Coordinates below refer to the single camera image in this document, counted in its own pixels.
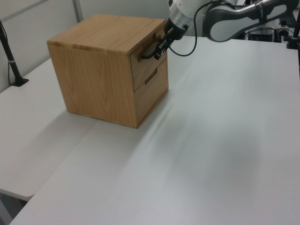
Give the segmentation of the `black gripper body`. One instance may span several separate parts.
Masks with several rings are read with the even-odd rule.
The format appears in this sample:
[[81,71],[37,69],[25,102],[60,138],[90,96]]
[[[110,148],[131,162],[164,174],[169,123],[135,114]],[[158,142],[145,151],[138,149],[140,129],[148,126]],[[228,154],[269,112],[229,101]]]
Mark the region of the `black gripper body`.
[[165,38],[175,40],[181,40],[186,33],[186,30],[180,27],[177,27],[171,19],[168,19],[164,26]]

